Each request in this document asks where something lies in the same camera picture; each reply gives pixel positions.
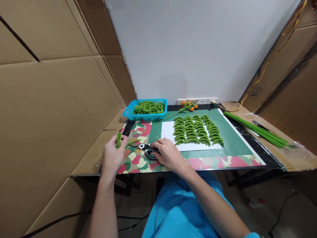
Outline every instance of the person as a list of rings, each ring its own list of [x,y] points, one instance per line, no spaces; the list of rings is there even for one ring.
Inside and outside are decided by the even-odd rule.
[[[122,138],[118,149],[117,136],[104,146],[89,238],[118,237],[114,183],[127,145],[127,137]],[[175,174],[165,181],[142,237],[259,238],[249,231],[224,197],[220,183],[208,171],[197,173],[167,138],[158,139],[153,146],[161,153],[153,155]]]

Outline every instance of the power socket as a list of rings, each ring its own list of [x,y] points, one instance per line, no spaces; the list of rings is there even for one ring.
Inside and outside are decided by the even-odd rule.
[[[213,99],[187,99],[188,101],[195,102],[198,100],[197,104],[211,104],[211,101],[218,101],[218,98],[213,98]]]
[[[181,105],[183,101],[187,101],[187,99],[177,99],[177,105]]]

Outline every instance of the left hand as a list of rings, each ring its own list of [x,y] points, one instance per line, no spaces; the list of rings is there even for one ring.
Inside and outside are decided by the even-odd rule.
[[[117,149],[117,137],[118,136],[113,136],[103,147],[101,177],[108,181],[114,180],[117,170],[123,161],[124,150],[128,143],[128,137],[121,136],[123,140],[120,142],[120,148]]]

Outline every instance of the blue basket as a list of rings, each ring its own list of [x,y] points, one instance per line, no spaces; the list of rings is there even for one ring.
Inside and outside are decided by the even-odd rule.
[[[158,114],[141,114],[141,115],[133,115],[134,109],[136,105],[139,105],[140,102],[143,101],[156,101],[157,103],[162,102],[165,104],[165,109],[163,113]],[[166,99],[142,99],[142,100],[133,100],[127,106],[125,111],[123,112],[123,116],[126,116],[131,121],[135,120],[162,120],[167,112],[167,100]]]

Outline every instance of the black cable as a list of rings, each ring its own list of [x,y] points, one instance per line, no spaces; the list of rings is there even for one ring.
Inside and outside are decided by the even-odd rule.
[[[129,217],[117,217],[117,218],[127,218],[127,219],[140,219],[140,221],[138,222],[138,223],[136,223],[136,224],[134,224],[134,225],[132,225],[132,226],[130,226],[130,227],[127,227],[127,228],[124,228],[124,229],[120,229],[120,230],[118,230],[118,231],[123,231],[123,230],[127,230],[127,229],[130,229],[130,228],[134,228],[134,227],[136,227],[141,221],[143,221],[145,218],[147,218],[149,215],[148,214],[146,214],[144,217],[142,217],[142,218],[129,218]]]
[[[296,194],[298,194],[298,193],[299,193],[299,191],[297,191],[297,192],[295,192],[295,193],[289,195],[289,196],[284,200],[284,203],[283,203],[283,205],[282,205],[282,208],[281,208],[281,210],[280,210],[280,212],[279,212],[279,214],[278,214],[277,221],[276,221],[276,223],[272,226],[271,230],[268,232],[268,235],[269,235],[271,238],[274,238],[273,229],[274,229],[274,228],[276,227],[276,225],[280,222],[281,214],[282,214],[282,211],[283,211],[283,209],[284,209],[284,207],[285,207],[285,205],[286,205],[286,202],[288,201],[288,199],[290,199],[291,197],[293,197],[294,195],[296,195]]]
[[[28,233],[28,234],[22,236],[21,238],[30,238],[30,237],[32,237],[32,236],[34,236],[34,235],[36,235],[36,234],[38,234],[38,233],[44,231],[45,229],[51,227],[52,225],[55,225],[56,223],[59,223],[60,221],[63,221],[63,220],[65,220],[65,219],[72,218],[72,217],[75,217],[75,216],[78,216],[78,215],[81,215],[81,214],[91,214],[91,212],[90,212],[90,211],[89,211],[89,212],[80,212],[80,213],[75,213],[75,214],[71,214],[71,215],[67,215],[67,216],[61,217],[61,218],[59,218],[59,219],[57,219],[57,220],[55,220],[55,221],[53,221],[53,222],[51,222],[51,223],[49,223],[49,224],[47,224],[47,225],[41,227],[41,228],[39,228],[39,229],[37,229],[37,230],[35,230],[35,231],[31,232],[31,233]],[[140,220],[138,223],[136,223],[136,224],[134,224],[134,225],[132,225],[132,226],[130,226],[130,227],[127,227],[127,228],[118,230],[118,231],[123,231],[123,230],[127,230],[127,229],[130,229],[130,228],[134,228],[134,227],[136,227],[141,221],[143,221],[145,218],[147,218],[148,216],[149,216],[148,214],[146,214],[146,215],[145,215],[144,217],[142,217],[142,218],[117,216],[117,218],[138,219],[138,220]]]

